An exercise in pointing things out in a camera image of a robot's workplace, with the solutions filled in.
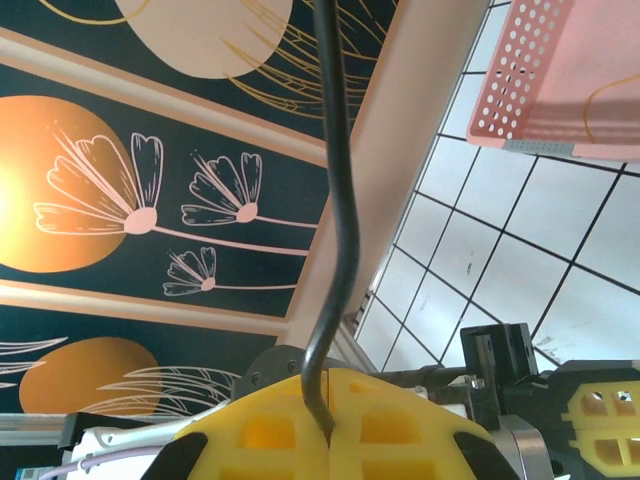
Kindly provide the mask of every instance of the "pink basket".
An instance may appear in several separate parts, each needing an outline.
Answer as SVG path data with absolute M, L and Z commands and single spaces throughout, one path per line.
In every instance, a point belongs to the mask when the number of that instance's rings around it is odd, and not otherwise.
M 514 0 L 467 138 L 640 160 L 640 2 Z

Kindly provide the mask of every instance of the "silver metal part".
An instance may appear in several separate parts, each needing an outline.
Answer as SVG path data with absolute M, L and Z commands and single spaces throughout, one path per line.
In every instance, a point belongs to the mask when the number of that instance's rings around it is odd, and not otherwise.
M 540 432 L 517 415 L 500 417 L 500 427 L 491 435 L 520 478 L 553 480 L 549 453 Z

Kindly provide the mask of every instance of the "yellow mechanical part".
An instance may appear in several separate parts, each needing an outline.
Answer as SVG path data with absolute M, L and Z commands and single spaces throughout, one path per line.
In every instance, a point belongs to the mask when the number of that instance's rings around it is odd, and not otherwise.
M 297 376 L 179 432 L 208 438 L 189 480 L 475 479 L 453 435 L 491 441 L 476 423 L 352 370 L 330 370 L 324 386 L 336 420 L 331 447 Z
M 571 397 L 569 442 L 605 477 L 640 476 L 640 382 L 588 383 Z

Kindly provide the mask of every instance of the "purple wire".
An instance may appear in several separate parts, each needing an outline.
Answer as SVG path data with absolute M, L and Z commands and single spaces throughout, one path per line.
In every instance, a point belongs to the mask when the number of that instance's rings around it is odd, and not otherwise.
M 127 448 L 124 450 L 118 450 L 117 452 L 104 453 L 102 455 L 96 455 L 94 457 L 85 458 L 78 462 L 67 463 L 60 465 L 59 467 L 49 470 L 42 475 L 38 480 L 50 480 L 58 475 L 64 475 L 66 473 L 75 472 L 80 470 L 80 463 L 82 462 L 82 470 L 95 467 L 102 463 L 115 462 L 116 460 L 123 460 L 125 458 L 142 457 L 144 455 L 157 455 L 162 450 L 162 446 L 153 447 L 135 447 Z

